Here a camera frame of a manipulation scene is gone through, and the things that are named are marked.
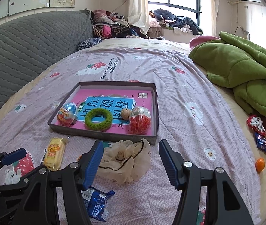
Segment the yellow rice cracker packet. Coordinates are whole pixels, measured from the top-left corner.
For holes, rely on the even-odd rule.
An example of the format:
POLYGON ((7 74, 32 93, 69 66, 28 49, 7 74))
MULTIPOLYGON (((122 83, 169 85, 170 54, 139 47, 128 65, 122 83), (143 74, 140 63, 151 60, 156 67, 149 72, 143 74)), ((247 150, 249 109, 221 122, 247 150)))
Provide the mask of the yellow rice cracker packet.
POLYGON ((60 169, 68 139, 52 138, 46 149, 43 164, 51 171, 60 169))

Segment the blue cookie packet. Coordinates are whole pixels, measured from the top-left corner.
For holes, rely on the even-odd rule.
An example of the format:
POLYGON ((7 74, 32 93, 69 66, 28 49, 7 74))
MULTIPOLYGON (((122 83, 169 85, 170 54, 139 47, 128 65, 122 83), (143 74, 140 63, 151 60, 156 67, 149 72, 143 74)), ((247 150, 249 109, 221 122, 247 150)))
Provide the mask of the blue cookie packet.
POLYGON ((104 193, 94 187, 81 191, 84 205, 90 218, 106 222, 109 212, 106 209, 107 200, 115 195, 113 190, 104 193))

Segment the beige sheer fabric scrunchie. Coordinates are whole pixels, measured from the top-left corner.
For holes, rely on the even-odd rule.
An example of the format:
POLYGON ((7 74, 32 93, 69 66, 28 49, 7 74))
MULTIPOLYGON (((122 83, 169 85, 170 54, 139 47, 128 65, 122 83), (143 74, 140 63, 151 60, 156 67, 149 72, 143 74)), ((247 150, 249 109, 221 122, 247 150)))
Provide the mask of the beige sheer fabric scrunchie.
POLYGON ((151 146, 146 139, 119 141, 104 148, 96 175, 118 184, 134 182, 151 166, 151 146))

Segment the large blue-red surprise egg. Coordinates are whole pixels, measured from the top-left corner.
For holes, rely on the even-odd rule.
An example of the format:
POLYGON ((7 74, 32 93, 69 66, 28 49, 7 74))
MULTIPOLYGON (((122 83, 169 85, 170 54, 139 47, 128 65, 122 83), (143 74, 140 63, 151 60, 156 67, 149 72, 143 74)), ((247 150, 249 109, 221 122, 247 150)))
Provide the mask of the large blue-red surprise egg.
POLYGON ((74 102, 64 104, 58 111, 57 120, 61 126, 71 126, 76 118, 77 106, 74 102))

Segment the brown walnut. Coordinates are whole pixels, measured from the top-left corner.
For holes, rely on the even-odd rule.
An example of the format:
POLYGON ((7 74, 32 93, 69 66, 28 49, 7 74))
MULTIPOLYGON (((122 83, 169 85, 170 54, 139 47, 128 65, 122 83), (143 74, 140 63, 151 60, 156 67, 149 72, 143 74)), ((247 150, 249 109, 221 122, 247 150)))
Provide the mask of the brown walnut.
POLYGON ((130 114, 131 114, 131 110, 130 109, 125 108, 125 109, 121 110, 121 117, 124 120, 129 120, 130 114))

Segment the small red-white surprise egg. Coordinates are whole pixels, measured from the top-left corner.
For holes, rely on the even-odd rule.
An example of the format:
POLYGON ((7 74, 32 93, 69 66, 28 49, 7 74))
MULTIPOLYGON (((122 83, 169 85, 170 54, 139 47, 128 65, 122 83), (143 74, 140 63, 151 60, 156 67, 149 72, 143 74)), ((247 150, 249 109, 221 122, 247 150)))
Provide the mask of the small red-white surprise egg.
POLYGON ((135 107, 129 117, 129 133, 143 135, 147 133, 150 126, 150 111, 145 107, 135 107))

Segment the small orange by pillow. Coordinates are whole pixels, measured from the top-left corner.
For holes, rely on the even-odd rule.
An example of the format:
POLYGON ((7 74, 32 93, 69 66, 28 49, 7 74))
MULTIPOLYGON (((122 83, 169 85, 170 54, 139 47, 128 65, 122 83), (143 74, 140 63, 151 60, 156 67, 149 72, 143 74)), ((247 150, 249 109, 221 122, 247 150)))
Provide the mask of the small orange by pillow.
POLYGON ((258 173, 262 172, 265 169, 265 160, 264 158, 259 158, 255 163, 256 171, 258 173))

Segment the pink strawberry print bedsheet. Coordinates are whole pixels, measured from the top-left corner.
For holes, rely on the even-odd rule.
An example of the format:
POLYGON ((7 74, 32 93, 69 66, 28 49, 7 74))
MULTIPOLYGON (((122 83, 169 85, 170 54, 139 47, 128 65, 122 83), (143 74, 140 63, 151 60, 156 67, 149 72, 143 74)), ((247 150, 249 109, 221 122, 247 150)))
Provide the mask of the pink strawberry print bedsheet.
POLYGON ((236 186, 254 224, 260 219, 260 180, 254 155, 233 111, 184 52, 137 48, 93 49, 63 59, 0 121, 0 151, 24 148, 26 161, 0 171, 0 184, 13 184, 43 162, 51 139, 50 118, 79 82, 99 82, 70 98, 85 130, 85 116, 104 108, 113 116, 104 156, 93 186, 114 190, 106 224, 171 224, 180 192, 167 177, 158 142, 199 168, 222 167, 236 186))

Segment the blue foil candy wrapper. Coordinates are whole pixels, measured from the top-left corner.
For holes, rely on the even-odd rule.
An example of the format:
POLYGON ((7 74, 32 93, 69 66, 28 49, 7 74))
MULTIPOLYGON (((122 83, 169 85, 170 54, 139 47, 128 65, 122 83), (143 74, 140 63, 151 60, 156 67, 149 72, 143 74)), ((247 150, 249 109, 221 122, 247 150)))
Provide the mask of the blue foil candy wrapper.
POLYGON ((259 133, 254 133, 254 136, 257 148, 266 153, 266 138, 259 133))

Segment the dark shallow box tray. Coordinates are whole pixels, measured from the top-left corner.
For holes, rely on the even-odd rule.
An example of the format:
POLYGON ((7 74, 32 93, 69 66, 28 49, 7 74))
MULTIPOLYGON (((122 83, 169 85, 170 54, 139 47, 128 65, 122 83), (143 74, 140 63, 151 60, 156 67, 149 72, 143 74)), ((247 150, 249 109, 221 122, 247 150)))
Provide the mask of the dark shallow box tray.
MULTIPOLYGON (((153 83, 129 82, 129 81, 128 82, 122 82, 122 81, 114 81, 114 82, 112 82, 112 81, 108 81, 108 82, 101 82, 101 81, 79 82, 71 90, 73 90, 76 86, 79 86, 79 85, 87 85, 87 86, 89 86, 91 88, 94 88, 95 85, 101 85, 101 86, 104 87, 104 89, 107 89, 109 86, 122 87, 124 89, 128 88, 128 86, 141 86, 141 87, 149 87, 149 86, 151 86, 151 87, 153 87, 155 89, 155 93, 156 93, 156 96, 157 96, 156 86, 153 83)), ((105 141, 112 141, 112 142, 117 142, 117 141, 120 141, 120 140, 131 140, 132 142, 138 142, 141 139, 145 138, 151 145, 154 145, 156 143, 157 136, 158 136, 158 130, 159 130, 158 114, 157 114, 157 112, 158 112, 158 104, 156 104, 156 106, 157 106, 157 110, 156 110, 157 135, 156 136, 147 136, 145 134, 143 134, 143 135, 133 135, 133 134, 129 133, 128 135, 121 135, 120 137, 118 137, 117 135, 113 134, 112 137, 109 138, 108 137, 108 133, 106 133, 105 131, 108 130, 111 127, 112 121, 113 121, 113 116, 106 109, 96 108, 96 109, 93 109, 93 110, 89 111, 86 114, 86 117, 85 117, 85 127, 88 130, 91 130, 93 132, 93 134, 91 136, 87 136, 87 137, 88 138, 93 138, 93 139, 105 140, 105 141)))

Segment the red foil candy wrapper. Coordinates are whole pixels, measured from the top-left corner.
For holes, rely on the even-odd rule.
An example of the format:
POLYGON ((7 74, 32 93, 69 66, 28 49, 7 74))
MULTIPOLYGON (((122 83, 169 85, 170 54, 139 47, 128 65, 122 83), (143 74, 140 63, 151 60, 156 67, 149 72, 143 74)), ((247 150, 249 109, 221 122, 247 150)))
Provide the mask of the red foil candy wrapper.
POLYGON ((263 121, 260 117, 256 115, 251 115, 247 119, 247 124, 250 129, 254 131, 254 137, 256 140, 259 140, 261 143, 266 144, 266 130, 263 126, 263 121))

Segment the pink and blue book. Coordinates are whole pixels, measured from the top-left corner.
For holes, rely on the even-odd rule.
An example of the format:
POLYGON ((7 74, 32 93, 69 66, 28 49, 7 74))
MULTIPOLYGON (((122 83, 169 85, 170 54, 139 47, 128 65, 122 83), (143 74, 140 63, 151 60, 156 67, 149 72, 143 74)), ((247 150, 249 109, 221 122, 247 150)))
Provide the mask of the pink and blue book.
POLYGON ((157 135, 157 99, 155 89, 151 86, 128 86, 126 89, 109 86, 107 89, 104 89, 101 85, 95 85, 94 88, 87 85, 79 85, 69 92, 58 106, 58 109, 61 109, 68 103, 75 103, 77 105, 76 122, 74 125, 68 127, 62 126, 58 121, 59 110, 56 110, 48 121, 48 124, 57 133, 85 137, 91 136, 93 132, 85 127, 86 114, 93 109, 102 108, 108 110, 113 116, 111 127, 105 131, 108 133, 108 137, 111 138, 113 134, 118 137, 128 135, 130 132, 129 121, 121 117, 121 110, 125 108, 133 110, 134 107, 145 107, 150 111, 151 115, 151 126, 145 135, 157 135))

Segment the grey quilted headboard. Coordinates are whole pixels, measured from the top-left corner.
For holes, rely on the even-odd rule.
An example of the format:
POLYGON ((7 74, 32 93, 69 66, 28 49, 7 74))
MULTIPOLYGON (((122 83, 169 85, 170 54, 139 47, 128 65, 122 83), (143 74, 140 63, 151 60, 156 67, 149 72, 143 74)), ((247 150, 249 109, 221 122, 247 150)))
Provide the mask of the grey quilted headboard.
POLYGON ((87 9, 37 13, 0 25, 0 109, 23 86, 91 37, 87 9))

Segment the green fleece blanket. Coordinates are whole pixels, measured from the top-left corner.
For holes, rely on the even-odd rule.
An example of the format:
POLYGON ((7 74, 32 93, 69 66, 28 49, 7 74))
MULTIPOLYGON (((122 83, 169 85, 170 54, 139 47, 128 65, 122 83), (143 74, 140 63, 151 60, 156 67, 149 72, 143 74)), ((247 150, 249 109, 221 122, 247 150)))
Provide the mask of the green fleece blanket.
POLYGON ((202 39, 190 42, 190 59, 206 70, 211 83, 231 88, 247 114, 266 117, 266 49, 227 32, 202 39))

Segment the clothes pile beside bed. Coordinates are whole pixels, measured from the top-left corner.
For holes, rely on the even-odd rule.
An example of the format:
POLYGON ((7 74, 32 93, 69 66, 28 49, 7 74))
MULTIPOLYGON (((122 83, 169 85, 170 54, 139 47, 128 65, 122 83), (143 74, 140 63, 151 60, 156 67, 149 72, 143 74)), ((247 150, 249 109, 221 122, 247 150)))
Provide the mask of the clothes pile beside bed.
POLYGON ((91 11, 91 18, 93 23, 94 38, 149 38, 140 28, 130 25, 124 15, 97 9, 91 11))

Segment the cream curtain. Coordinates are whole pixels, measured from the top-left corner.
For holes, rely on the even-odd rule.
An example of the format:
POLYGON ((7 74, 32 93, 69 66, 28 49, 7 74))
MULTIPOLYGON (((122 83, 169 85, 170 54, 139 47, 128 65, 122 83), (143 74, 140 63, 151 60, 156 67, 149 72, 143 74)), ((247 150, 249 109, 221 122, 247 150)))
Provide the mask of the cream curtain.
POLYGON ((149 26, 148 0, 128 0, 128 22, 147 34, 149 26))

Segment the clothes pile on windowsill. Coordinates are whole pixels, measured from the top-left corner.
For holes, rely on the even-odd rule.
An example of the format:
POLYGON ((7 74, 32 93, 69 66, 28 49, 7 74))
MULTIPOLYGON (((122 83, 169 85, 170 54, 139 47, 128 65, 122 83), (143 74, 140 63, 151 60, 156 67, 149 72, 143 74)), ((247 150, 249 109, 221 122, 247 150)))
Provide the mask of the clothes pile on windowsill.
POLYGON ((193 34, 194 36, 203 35, 203 30, 189 17, 176 16, 173 13, 156 9, 149 12, 150 27, 162 27, 172 30, 175 34, 193 34))

